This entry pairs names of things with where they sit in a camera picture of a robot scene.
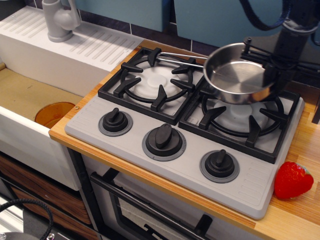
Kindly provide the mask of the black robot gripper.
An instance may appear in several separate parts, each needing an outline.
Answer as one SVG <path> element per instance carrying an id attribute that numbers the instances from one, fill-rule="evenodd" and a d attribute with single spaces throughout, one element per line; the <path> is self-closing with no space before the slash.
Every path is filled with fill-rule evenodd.
<path id="1" fill-rule="evenodd" d="M 287 85 L 308 72 L 300 60 L 308 39 L 304 36 L 247 37 L 242 58 L 262 64 L 264 85 Z"/>

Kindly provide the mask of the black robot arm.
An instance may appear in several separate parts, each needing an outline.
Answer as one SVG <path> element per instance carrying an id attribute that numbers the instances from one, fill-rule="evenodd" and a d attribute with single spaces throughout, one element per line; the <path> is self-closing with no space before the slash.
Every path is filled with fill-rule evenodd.
<path id="1" fill-rule="evenodd" d="M 320 25 L 318 0 L 284 0 L 279 19 L 272 25 L 263 23 L 251 4 L 241 6 L 250 23 L 261 31 L 280 27 L 271 36 L 251 36 L 244 39 L 242 58 L 262 65 L 263 86 L 282 89 L 294 81 L 313 87 L 320 85 L 320 52 L 309 44 Z"/>

